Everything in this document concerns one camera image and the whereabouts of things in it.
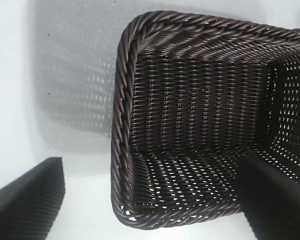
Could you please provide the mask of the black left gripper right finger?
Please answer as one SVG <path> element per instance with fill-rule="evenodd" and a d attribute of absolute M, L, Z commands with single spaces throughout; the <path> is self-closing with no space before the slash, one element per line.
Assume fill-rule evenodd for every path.
<path fill-rule="evenodd" d="M 263 160 L 238 160 L 236 191 L 258 240 L 300 240 L 300 184 Z"/>

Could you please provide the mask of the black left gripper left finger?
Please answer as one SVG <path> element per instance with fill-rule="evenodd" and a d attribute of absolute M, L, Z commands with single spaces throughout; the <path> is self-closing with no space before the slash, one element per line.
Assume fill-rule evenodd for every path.
<path fill-rule="evenodd" d="M 0 240 L 44 240 L 65 196 L 61 157 L 49 157 L 0 189 Z"/>

